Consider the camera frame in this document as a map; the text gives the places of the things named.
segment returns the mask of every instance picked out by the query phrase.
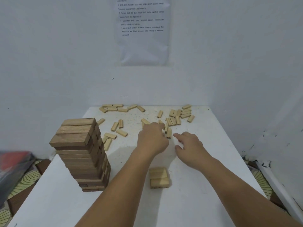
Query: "jenga tower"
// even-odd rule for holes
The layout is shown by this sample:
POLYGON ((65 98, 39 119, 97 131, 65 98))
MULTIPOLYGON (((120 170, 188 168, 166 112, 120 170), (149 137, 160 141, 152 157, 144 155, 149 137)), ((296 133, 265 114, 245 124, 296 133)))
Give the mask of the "jenga tower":
POLYGON ((95 118, 65 120, 49 144, 84 192, 107 187, 111 166, 95 118))

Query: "table top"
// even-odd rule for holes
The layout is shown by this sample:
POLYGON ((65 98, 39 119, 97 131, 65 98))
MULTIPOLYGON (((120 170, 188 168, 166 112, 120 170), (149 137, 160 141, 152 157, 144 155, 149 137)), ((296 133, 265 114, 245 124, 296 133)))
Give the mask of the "table top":
MULTIPOLYGON (((95 117, 97 121, 105 118, 105 122, 99 126, 102 136, 105 132, 110 132, 113 123, 118 119, 124 121, 123 130, 128 136, 117 135, 107 152, 112 167, 110 180, 135 148, 138 133, 142 129, 141 119, 157 122, 157 114, 159 110, 163 110, 161 120, 165 122, 170 110, 180 109, 180 106, 144 108, 144 113, 135 108, 128 113, 104 114, 98 107, 91 107, 83 117, 95 117)), ((213 157, 264 195, 210 108, 192 107, 192 114, 195 115, 193 122, 187 122, 187 118, 181 119, 180 126, 172 127, 173 133, 195 133, 213 157)), ((176 138, 172 137, 165 152, 156 156, 151 163, 151 167, 164 166, 168 169, 172 185, 167 189, 150 189, 149 178, 146 177, 134 226, 184 227, 190 224, 191 227, 200 227, 202 223, 203 226, 234 226, 207 179, 178 159, 174 149, 177 143, 176 138)), ((16 224, 26 227, 74 227, 100 194, 101 192, 82 192, 60 157, 56 155, 8 227, 15 227, 16 224)))

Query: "small block stack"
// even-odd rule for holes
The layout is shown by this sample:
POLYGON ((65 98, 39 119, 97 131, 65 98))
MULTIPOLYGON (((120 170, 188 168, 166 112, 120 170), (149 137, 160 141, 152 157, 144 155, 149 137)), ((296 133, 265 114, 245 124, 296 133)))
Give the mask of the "small block stack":
POLYGON ((108 185, 111 166, 100 135, 95 118, 67 119, 49 142, 84 192, 108 185))
POLYGON ((149 169, 151 189, 168 188, 169 177, 165 167, 156 167, 149 169))

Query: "paper sheet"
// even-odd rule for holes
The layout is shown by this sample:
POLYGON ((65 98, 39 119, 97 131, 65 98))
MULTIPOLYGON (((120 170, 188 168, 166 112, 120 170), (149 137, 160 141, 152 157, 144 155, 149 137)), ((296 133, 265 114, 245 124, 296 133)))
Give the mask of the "paper sheet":
POLYGON ((121 64, 165 65, 169 56, 171 0, 116 0, 114 11, 121 64))

